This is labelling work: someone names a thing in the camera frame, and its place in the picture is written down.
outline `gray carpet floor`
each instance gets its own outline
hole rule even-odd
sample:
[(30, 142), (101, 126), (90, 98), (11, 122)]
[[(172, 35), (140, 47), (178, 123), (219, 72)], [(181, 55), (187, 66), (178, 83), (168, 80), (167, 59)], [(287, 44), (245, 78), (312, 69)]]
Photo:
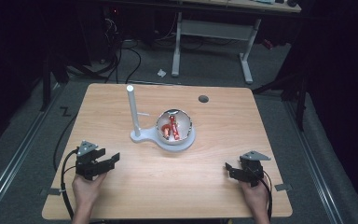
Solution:
[[(134, 46), (134, 42), (128, 42), (126, 45)], [(203, 43), (199, 48), (199, 43), (189, 42), (184, 43), (183, 47), (180, 76), (171, 77), (173, 46), (137, 45), (133, 50), (140, 54), (142, 61), (130, 82), (255, 89), (275, 78), (290, 49), (288, 45), (274, 49), (255, 45), (249, 57), (254, 84), (247, 85), (238, 59), (238, 53), (244, 47), (243, 43), (224, 46)], [(122, 50), (117, 73), (119, 83), (123, 83), (138, 62), (139, 58), (134, 52)], [(96, 63), (92, 69), (99, 69), (101, 66), (103, 65)], [(159, 69), (166, 71), (167, 75), (159, 77)], [(39, 111), (42, 106), (42, 85), (38, 85), (32, 97), (13, 116), (9, 127), (0, 138), (0, 176), (15, 156), (36, 118), (44, 116), (44, 121), (27, 147), (20, 169), (14, 172), (13, 178), (9, 180), (10, 185), (0, 198), (0, 223), (68, 223), (45, 220), (41, 212), (47, 197), (46, 190), (55, 175), (53, 160), (57, 163), (60, 161), (72, 125), (69, 125), (66, 132), (65, 127), (76, 115), (88, 85), (95, 82), (101, 80), (71, 75), (66, 85), (61, 85), (54, 91), (56, 100), (46, 113)], [(108, 82), (116, 83), (115, 75), (112, 75)], [(357, 194), (325, 136), (311, 99), (307, 98), (303, 133), (298, 131), (288, 111), (291, 103), (282, 102), (279, 91), (266, 91), (256, 95), (255, 99), (283, 181), (293, 188), (288, 191), (293, 214), (290, 217), (273, 218), (272, 223), (333, 223), (311, 175), (304, 144), (310, 147), (318, 162), (342, 222), (358, 223)], [(253, 221), (250, 218), (238, 218), (234, 219), (234, 223), (245, 224)]]

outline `white vertical pole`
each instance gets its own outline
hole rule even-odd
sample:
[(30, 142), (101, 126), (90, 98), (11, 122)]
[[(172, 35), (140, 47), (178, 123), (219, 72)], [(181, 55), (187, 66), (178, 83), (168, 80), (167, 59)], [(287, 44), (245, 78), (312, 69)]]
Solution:
[(133, 92), (132, 85), (127, 86), (127, 93), (129, 95), (129, 101), (130, 101), (133, 130), (135, 131), (135, 136), (139, 137), (139, 136), (141, 136), (141, 131), (140, 131), (141, 128), (139, 127), (138, 111), (136, 110), (135, 94)]

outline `dark background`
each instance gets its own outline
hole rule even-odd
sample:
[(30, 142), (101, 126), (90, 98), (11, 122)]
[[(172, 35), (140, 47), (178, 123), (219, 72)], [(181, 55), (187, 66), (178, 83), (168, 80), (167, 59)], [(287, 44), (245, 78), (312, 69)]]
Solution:
[[(302, 1), (300, 5), (307, 16), (332, 20), (302, 25), (264, 20), (256, 41), (293, 44), (277, 79), (304, 68), (310, 73), (308, 92), (358, 192), (358, 1)], [(165, 34), (171, 28), (173, 12), (115, 8), (123, 36), (152, 44), (154, 30)], [(106, 58), (103, 26), (100, 6), (0, 1), (0, 134), (31, 95), (49, 54), (60, 53), (85, 65)]]

